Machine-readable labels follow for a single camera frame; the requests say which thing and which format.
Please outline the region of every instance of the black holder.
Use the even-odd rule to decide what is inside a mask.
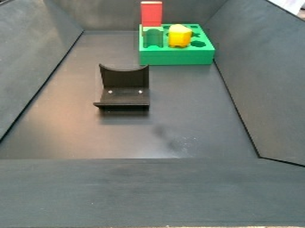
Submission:
[[[97,108],[148,108],[148,65],[140,69],[116,70],[101,64],[103,93]]]

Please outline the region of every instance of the gray plastic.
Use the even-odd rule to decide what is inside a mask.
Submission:
[[[0,6],[0,138],[80,34],[50,0]]]
[[[231,0],[207,28],[260,157],[305,165],[305,22],[264,0]]]
[[[53,0],[85,30],[137,30],[140,0]],[[163,0],[163,21],[204,24],[226,0]]]

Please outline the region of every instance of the yellow cube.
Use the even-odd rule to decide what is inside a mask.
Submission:
[[[191,41],[191,29],[183,25],[171,25],[168,28],[168,46],[185,47]]]

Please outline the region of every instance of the green foam insert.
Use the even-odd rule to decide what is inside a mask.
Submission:
[[[143,46],[141,25],[139,25],[139,64],[140,65],[196,65],[211,64],[214,58],[212,44],[197,24],[183,24],[192,30],[192,36],[187,47],[168,47],[168,27],[171,24],[161,24],[163,47],[151,45]]]

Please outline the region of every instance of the red block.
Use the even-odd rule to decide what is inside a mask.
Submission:
[[[141,26],[159,27],[161,24],[161,2],[140,2]]]

